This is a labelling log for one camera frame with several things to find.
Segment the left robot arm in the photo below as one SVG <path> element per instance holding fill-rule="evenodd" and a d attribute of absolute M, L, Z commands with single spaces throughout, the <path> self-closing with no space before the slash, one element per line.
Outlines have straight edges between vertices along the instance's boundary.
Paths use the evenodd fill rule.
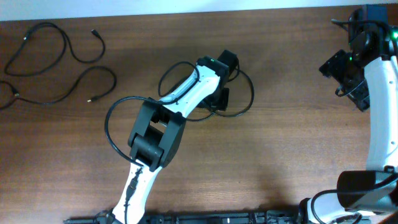
<path fill-rule="evenodd" d="M 190 113 L 201 108 L 215 114 L 228 107 L 232 73 L 239 72 L 236 54 L 224 50 L 218 58 L 199 58 L 186 80 L 153 98 L 127 96 L 113 103 L 106 114 L 104 130 L 111 147 L 130 163 L 121 198 L 105 214 L 102 223 L 139 223 L 145 213 L 147 198 L 158 173 L 174 158 L 182 140 Z M 109 120 L 114 109 L 129 100 L 143 102 L 127 140 L 130 148 L 123 153 L 111 139 Z"/>

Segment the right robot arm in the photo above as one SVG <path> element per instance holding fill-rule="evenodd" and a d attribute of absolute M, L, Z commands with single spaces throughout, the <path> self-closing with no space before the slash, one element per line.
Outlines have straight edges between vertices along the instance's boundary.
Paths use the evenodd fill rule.
<path fill-rule="evenodd" d="M 367 4 L 347 21 L 349 52 L 339 50 L 319 71 L 334 78 L 336 96 L 370 112 L 371 135 L 365 170 L 344 171 L 336 188 L 301 201 L 297 223 L 366 223 L 397 212 L 397 27 L 384 6 Z"/>

